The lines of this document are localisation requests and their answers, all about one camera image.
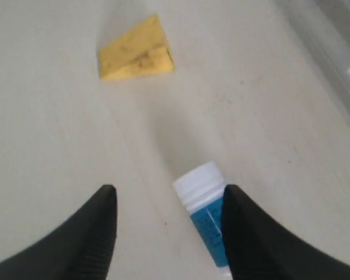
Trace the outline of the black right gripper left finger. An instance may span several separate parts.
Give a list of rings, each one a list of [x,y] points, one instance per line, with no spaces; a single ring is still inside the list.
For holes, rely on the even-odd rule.
[[[62,225],[0,262],[0,279],[106,279],[117,238],[117,192],[101,186]]]

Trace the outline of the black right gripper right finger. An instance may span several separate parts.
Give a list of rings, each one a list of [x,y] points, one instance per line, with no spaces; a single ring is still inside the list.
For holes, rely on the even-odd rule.
[[[221,224],[233,279],[350,279],[350,265],[294,235],[237,185],[225,187]]]

